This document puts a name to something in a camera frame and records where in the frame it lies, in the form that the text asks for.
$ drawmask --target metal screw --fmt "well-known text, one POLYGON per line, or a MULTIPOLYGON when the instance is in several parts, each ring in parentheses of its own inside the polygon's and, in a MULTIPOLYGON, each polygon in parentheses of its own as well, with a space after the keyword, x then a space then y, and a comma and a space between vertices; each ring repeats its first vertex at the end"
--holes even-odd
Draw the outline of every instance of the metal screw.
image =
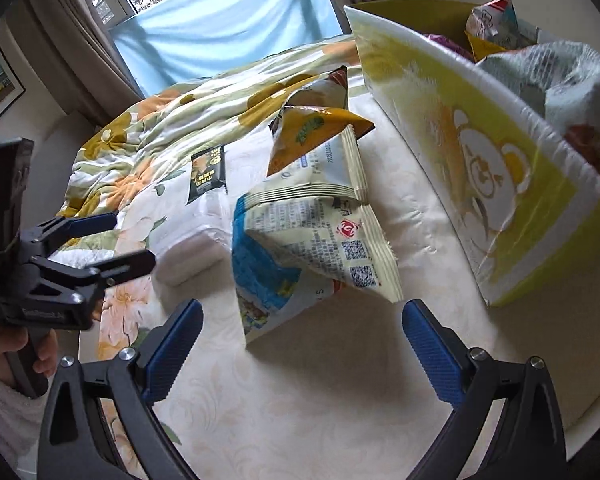
POLYGON ((65 355, 62 359, 60 359, 60 366, 62 368, 68 368, 72 364, 75 363, 75 358, 71 355, 65 355))
POLYGON ((529 359, 533 368, 537 368, 538 370, 542 370, 544 368, 544 360, 541 357, 534 356, 529 359))
POLYGON ((469 350, 469 355, 474 361, 484 361, 487 357, 489 357, 489 354, 487 354, 486 350, 478 347, 471 348, 471 350, 469 350))
POLYGON ((122 359, 123 361, 131 361, 131 359, 133 359, 135 356, 136 350, 134 348, 131 348, 131 346, 123 348, 118 353, 118 357, 120 357, 120 359, 122 359))

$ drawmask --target bed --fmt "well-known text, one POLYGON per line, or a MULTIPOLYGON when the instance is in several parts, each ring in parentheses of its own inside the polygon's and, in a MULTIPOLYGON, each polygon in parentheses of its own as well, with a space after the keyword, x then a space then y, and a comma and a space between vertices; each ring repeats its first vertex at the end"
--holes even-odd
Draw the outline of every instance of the bed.
MULTIPOLYGON (((573 456, 600 426, 600 263, 488 310, 438 197, 367 92, 351 36, 174 85, 116 118, 78 152, 61 214, 118 210, 118 225, 71 240, 56 260, 84 266, 147 247, 151 230, 186 206, 190 156, 217 144, 235 204, 266 174, 267 125, 286 95, 342 64, 350 109, 376 124, 360 152, 405 295, 422 298, 467 346, 500 360, 542 356, 573 456)), ((109 289, 97 346, 85 349, 85 338, 81 354, 112 357, 189 298, 202 302, 205 325, 154 412, 200 478, 406 478, 450 413, 402 334, 400 304, 346 289, 247 348, 228 262, 177 288, 147 277, 109 289)), ((142 476, 115 409, 104 408, 129 472, 142 476)), ((465 473, 477 469, 497 417, 492 410, 465 473)))

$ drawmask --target white fuzzy sleeve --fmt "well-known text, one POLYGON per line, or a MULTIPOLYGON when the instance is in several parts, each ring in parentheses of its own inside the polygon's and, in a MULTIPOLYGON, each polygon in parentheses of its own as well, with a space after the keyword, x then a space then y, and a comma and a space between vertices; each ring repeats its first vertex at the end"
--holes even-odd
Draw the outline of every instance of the white fuzzy sleeve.
POLYGON ((40 435, 46 396, 29 399, 0 381, 0 452, 14 467, 40 435))

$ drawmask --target blue gripper pad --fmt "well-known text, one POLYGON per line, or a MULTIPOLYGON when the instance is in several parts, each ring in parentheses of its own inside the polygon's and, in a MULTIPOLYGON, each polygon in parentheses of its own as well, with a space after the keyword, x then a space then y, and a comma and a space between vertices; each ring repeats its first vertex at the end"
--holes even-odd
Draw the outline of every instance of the blue gripper pad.
POLYGON ((67 235, 70 238, 82 238, 86 235, 103 233, 115 229, 117 223, 118 215, 113 212, 83 218, 71 218, 67 235))
POLYGON ((140 346, 137 368, 142 398, 151 406, 164 400, 202 330, 199 301, 180 304, 167 322, 154 328, 140 346))
POLYGON ((438 398, 454 409, 464 400, 467 348, 455 332, 444 328, 421 300, 404 305, 402 329, 438 398))

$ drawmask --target yellow snack bag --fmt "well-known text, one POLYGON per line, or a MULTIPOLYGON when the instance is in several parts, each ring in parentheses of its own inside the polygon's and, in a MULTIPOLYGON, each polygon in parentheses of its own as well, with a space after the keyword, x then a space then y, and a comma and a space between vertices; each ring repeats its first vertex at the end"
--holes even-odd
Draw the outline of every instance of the yellow snack bag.
POLYGON ((483 39, 478 38, 477 36, 474 36, 473 34, 470 34, 468 32, 465 32, 465 34, 466 34, 467 38, 469 39, 469 44, 471 44, 471 49, 474 51, 474 58, 475 58, 476 62, 484 59, 485 57, 487 57, 491 54, 499 54, 501 52, 507 51, 507 49, 504 48, 503 46, 499 46, 495 43, 491 43, 491 41, 483 40, 483 39))
POLYGON ((274 144, 267 176, 322 145, 348 124, 353 126, 357 139, 376 127, 371 121, 342 108, 285 105, 272 125, 274 144))
POLYGON ((341 66, 291 92, 276 118, 269 125, 271 133, 274 135, 282 120, 282 110, 286 106, 316 106, 348 110, 349 80, 347 79, 347 67, 341 66))

